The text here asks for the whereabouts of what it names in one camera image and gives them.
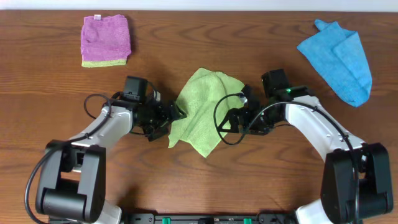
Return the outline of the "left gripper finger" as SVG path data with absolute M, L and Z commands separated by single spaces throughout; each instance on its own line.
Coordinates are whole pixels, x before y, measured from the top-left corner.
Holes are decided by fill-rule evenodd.
M 150 142 L 155 141 L 162 136 L 168 135 L 169 126 L 172 124 L 170 120 L 150 120 L 150 123 L 147 125 L 147 138 Z
M 185 119 L 187 114 L 176 104 L 174 100 L 169 101 L 169 117 L 171 121 Z

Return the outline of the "light green cloth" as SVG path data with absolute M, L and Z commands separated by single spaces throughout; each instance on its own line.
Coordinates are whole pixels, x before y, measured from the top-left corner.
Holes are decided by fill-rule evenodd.
M 169 148 L 179 141 L 189 143 L 207 157 L 226 133 L 217 133 L 214 122 L 221 123 L 228 110 L 243 106 L 236 96 L 244 83 L 223 72 L 199 68 L 181 90 L 176 105 L 187 117 L 174 121 L 169 134 Z

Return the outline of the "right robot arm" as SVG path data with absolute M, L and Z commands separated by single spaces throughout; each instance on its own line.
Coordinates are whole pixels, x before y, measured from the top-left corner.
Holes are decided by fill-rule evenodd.
M 267 105 L 252 88 L 235 93 L 241 108 L 215 121 L 218 134 L 266 135 L 285 121 L 298 129 L 324 161 L 320 199 L 299 207 L 284 223 L 362 223 L 394 208 L 389 154 L 381 143 L 351 134 L 307 86 L 292 86 L 282 69 L 261 77 Z

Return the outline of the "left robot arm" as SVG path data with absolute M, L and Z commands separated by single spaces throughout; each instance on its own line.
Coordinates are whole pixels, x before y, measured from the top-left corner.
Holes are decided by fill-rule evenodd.
M 163 103 L 152 83 L 128 76 L 123 91 L 104 97 L 100 114 L 66 141 L 52 140 L 31 173 L 40 175 L 35 209 L 49 223 L 121 223 L 123 211 L 106 201 L 106 156 L 135 127 L 154 141 L 186 118 L 174 100 Z

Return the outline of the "folded green cloth under purple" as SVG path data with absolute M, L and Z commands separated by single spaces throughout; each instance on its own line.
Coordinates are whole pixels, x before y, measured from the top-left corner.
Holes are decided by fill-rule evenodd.
M 81 63 L 82 67 L 85 68 L 98 68 L 98 67 L 112 67 L 112 66 L 121 66 L 126 65 L 126 59 L 117 59 L 117 60 L 104 60 L 104 61 L 86 61 L 83 60 Z

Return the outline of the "blue cloth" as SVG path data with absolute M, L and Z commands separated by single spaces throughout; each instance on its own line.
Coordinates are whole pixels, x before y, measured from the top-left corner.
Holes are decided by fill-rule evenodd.
M 318 33 L 297 49 L 345 103 L 357 108 L 371 94 L 373 79 L 358 32 L 338 22 L 314 21 Z

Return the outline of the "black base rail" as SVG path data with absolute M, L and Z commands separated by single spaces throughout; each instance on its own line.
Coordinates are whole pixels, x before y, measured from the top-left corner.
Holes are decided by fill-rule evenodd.
M 298 224 L 294 214 L 260 213 L 258 215 L 125 215 L 121 224 Z

